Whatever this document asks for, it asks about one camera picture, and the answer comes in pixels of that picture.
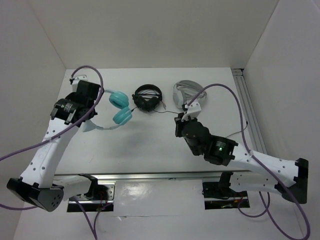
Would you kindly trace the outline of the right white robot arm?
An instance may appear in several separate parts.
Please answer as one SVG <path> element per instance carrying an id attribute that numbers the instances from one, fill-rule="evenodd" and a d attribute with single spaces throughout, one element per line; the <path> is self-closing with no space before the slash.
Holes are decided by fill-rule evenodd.
<path id="1" fill-rule="evenodd" d="M 304 158 L 285 160 L 261 152 L 249 151 L 242 144 L 212 135 L 196 118 L 183 120 L 183 113 L 175 117 L 175 136 L 184 138 L 195 156 L 217 166 L 240 168 L 250 174 L 226 172 L 220 177 L 218 190 L 223 196 L 233 192 L 255 191 L 281 195 L 299 204 L 308 199 L 309 162 Z"/>

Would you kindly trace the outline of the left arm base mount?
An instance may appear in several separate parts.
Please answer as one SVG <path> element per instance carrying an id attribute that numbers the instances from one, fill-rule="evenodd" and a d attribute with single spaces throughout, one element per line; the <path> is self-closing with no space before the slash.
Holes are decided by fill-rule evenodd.
<path id="1" fill-rule="evenodd" d="M 116 182 L 99 180 L 98 184 L 99 189 L 93 197 L 88 198 L 84 194 L 77 194 L 74 198 L 87 213 L 95 213 L 102 208 L 103 212 L 112 212 L 114 210 Z"/>

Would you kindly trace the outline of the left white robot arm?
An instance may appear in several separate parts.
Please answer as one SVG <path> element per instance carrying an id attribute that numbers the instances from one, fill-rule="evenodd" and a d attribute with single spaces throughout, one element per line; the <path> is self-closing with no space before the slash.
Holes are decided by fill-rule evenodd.
<path id="1" fill-rule="evenodd" d="M 19 199 L 47 212 L 54 211 L 62 201 L 77 195 L 92 200 L 99 193 L 98 180 L 86 173 L 55 180 L 58 164 L 81 124 L 96 115 L 101 87 L 76 80 L 73 92 L 59 99 L 50 113 L 49 125 L 42 146 L 18 178 L 10 178 L 7 188 Z"/>

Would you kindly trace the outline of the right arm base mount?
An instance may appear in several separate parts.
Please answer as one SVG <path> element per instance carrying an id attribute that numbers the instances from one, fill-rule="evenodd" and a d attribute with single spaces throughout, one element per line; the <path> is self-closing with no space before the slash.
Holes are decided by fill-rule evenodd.
<path id="1" fill-rule="evenodd" d="M 235 192 L 229 188 L 219 188 L 218 182 L 203 182 L 202 195 L 206 210 L 222 210 L 250 208 L 248 193 L 246 191 Z"/>

